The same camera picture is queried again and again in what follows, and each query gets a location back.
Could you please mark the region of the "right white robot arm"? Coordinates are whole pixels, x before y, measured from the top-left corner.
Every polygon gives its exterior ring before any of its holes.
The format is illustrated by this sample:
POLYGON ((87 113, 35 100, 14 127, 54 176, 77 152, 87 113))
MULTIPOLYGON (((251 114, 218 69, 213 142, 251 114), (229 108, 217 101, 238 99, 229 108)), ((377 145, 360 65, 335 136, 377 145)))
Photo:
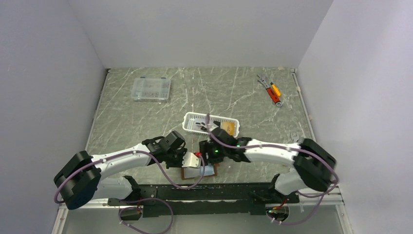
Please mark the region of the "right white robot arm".
POLYGON ((334 171, 336 159, 312 139, 280 144, 250 137, 235 138, 221 128, 210 128, 207 132, 210 140, 200 145, 211 164, 228 157, 236 162, 267 162, 292 169, 277 175, 274 185, 268 189, 269 198, 274 202, 281 202, 287 195, 305 188, 324 195, 338 184, 334 171))

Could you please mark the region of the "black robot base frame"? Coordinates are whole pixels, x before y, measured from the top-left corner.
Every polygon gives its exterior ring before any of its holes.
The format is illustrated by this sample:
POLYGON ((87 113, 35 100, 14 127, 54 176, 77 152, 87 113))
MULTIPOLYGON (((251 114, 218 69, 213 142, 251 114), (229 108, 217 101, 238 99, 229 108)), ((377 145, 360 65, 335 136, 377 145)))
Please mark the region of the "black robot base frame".
POLYGON ((140 195, 134 200, 143 209, 143 217, 169 215, 161 203, 166 201, 175 215, 238 214, 264 215, 266 208, 297 204, 300 199, 291 193, 284 198, 270 191, 271 183, 200 184, 189 190, 172 185, 141 184, 140 195))

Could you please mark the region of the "white plastic basket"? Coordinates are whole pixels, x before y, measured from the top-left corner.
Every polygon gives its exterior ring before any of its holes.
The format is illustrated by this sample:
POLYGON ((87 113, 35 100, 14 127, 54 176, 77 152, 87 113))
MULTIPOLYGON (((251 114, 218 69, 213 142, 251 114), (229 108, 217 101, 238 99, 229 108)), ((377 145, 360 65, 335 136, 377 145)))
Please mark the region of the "white plastic basket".
POLYGON ((200 118, 200 119, 204 119, 205 123, 206 123, 206 127, 210 127, 212 129, 214 128, 221 128, 221 123, 223 121, 229 121, 229 122, 234 122, 236 123, 236 136, 237 137, 239 135, 239 127, 240 127, 240 123, 237 119, 234 118, 229 118, 229 117, 221 117, 221 116, 214 116, 214 115, 210 115, 209 116, 209 121, 208 123, 206 122, 206 114, 201 114, 201 113, 195 113, 195 112, 187 112, 184 116, 184 120, 182 123, 182 128, 183 130, 185 130, 186 132, 189 133, 195 133, 195 134, 208 134, 208 132, 199 132, 199 131, 192 131, 188 129, 188 124, 189 121, 191 119, 194 118, 200 118))

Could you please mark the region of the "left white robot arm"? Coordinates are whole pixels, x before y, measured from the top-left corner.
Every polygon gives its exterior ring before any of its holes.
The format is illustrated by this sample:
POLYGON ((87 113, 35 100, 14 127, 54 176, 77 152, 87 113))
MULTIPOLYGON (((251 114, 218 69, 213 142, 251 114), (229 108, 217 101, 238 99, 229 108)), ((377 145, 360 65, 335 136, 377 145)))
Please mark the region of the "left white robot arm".
POLYGON ((86 151, 76 153, 57 173, 55 203, 65 203, 69 210, 82 207, 94 199, 117 198, 135 204, 140 191, 131 177, 114 179, 114 174, 131 168, 145 167, 164 162, 166 168, 198 168, 197 155, 188 152, 181 134, 172 131, 167 136, 145 139, 125 150, 90 155, 86 151))

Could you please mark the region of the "brown leather card holder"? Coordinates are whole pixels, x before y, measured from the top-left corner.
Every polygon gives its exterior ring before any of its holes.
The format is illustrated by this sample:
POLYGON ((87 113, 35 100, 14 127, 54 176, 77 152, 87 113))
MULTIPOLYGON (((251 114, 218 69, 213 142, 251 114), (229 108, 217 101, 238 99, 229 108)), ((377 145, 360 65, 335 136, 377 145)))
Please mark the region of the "brown leather card holder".
MULTIPOLYGON (((212 177, 217 175, 217 165, 207 165, 205 167, 204 177, 212 177)), ((202 175, 203 167, 201 168, 182 168, 181 169, 181 179, 182 180, 189 180, 194 179, 202 175)))

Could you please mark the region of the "white striped card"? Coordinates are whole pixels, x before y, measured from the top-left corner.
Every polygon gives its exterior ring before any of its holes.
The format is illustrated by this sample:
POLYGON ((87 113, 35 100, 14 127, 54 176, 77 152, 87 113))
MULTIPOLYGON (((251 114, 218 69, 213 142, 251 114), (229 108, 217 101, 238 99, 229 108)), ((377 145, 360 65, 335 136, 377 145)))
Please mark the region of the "white striped card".
POLYGON ((194 118, 189 121, 188 129, 192 131, 207 132, 207 125, 204 119, 194 118))

